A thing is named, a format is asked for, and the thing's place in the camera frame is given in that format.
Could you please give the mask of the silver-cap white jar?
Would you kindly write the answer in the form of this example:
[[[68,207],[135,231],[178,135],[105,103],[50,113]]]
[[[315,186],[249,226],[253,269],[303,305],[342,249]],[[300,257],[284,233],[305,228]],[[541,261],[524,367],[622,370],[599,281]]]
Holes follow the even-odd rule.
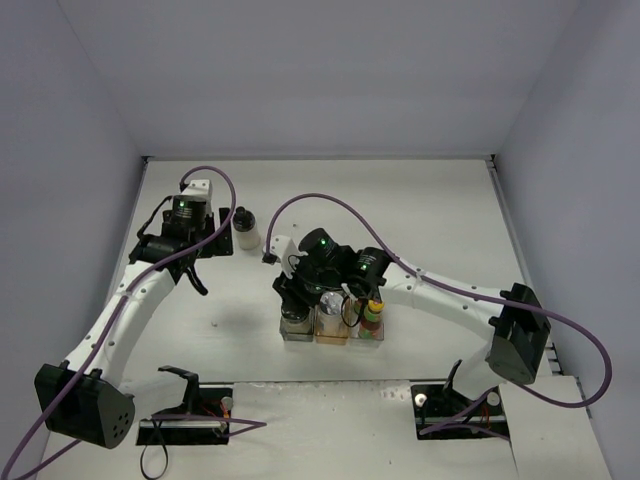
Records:
[[[330,315],[343,314],[344,297],[338,292],[325,292],[319,301],[318,310]]]

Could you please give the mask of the red sauce bottle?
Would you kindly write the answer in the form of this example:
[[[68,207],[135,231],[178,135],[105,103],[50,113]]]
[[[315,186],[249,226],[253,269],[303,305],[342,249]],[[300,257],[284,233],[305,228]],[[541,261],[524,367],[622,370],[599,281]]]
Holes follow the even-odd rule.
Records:
[[[382,340],[384,337],[385,304],[368,300],[358,311],[358,337],[367,340]]]

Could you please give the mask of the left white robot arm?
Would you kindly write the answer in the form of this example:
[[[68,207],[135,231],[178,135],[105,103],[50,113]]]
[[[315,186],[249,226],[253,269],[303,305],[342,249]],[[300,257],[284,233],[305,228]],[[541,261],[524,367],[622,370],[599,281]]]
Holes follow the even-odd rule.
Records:
[[[121,283],[89,332],[63,361],[45,364],[36,374],[41,422],[50,432],[113,449],[140,420],[164,410],[185,420],[198,411],[199,378],[193,372],[161,366],[146,379],[124,379],[134,347],[180,279],[207,295],[196,261],[233,252],[232,207],[215,215],[206,195],[167,200],[171,207],[160,234],[138,231]]]

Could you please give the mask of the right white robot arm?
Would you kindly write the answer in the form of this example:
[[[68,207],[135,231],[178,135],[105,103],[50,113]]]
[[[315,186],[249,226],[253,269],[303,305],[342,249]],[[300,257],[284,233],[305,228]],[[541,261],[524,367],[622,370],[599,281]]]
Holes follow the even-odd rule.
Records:
[[[538,299],[527,286],[509,290],[475,288],[445,277],[423,279],[422,271],[375,247],[340,245],[322,228],[300,242],[278,235],[263,248],[263,260],[278,264],[273,283],[283,306],[307,312],[332,292],[349,299],[374,300],[411,308],[458,325],[481,339],[481,346],[458,355],[442,388],[445,405],[464,412],[485,391],[505,382],[535,384],[550,323],[537,313]]]

